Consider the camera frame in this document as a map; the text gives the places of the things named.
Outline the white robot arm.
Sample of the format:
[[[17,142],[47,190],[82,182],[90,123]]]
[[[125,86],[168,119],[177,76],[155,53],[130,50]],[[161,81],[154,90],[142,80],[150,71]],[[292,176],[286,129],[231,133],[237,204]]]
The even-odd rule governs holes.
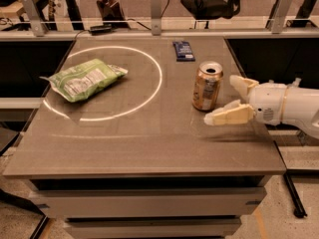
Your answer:
[[[260,84],[235,75],[229,80],[245,103],[235,100],[206,114],[206,124],[244,124],[250,120],[270,125],[284,123],[319,138],[319,90],[300,88],[300,78],[290,85],[273,81]]]

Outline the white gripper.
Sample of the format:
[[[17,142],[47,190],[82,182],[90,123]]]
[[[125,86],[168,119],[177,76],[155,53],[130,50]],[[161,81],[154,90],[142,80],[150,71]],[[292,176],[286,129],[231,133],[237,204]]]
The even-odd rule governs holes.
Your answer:
[[[208,125],[244,124],[254,118],[258,122],[278,125],[281,121],[283,101],[288,87],[284,84],[264,83],[243,78],[237,75],[229,77],[231,86],[247,100],[249,104],[243,104],[235,100],[218,108],[204,117]]]

